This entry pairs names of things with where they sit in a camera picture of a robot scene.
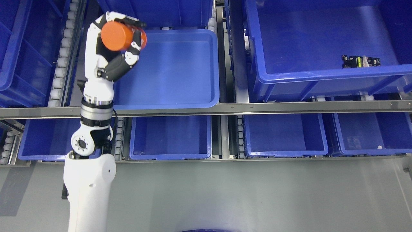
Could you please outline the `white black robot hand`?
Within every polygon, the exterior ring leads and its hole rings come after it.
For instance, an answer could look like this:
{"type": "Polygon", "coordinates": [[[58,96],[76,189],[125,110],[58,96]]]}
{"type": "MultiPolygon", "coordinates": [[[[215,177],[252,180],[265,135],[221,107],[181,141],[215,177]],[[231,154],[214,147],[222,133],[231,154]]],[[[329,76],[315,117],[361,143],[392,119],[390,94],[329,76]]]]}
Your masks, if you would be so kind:
{"type": "Polygon", "coordinates": [[[91,108],[107,109],[113,106],[114,83],[126,75],[139,61],[142,50],[141,32],[133,35],[130,47],[122,51],[110,51],[101,39],[100,32],[107,22],[121,22],[139,28],[146,23],[137,18],[107,11],[91,22],[86,36],[84,75],[81,104],[91,108]]]}

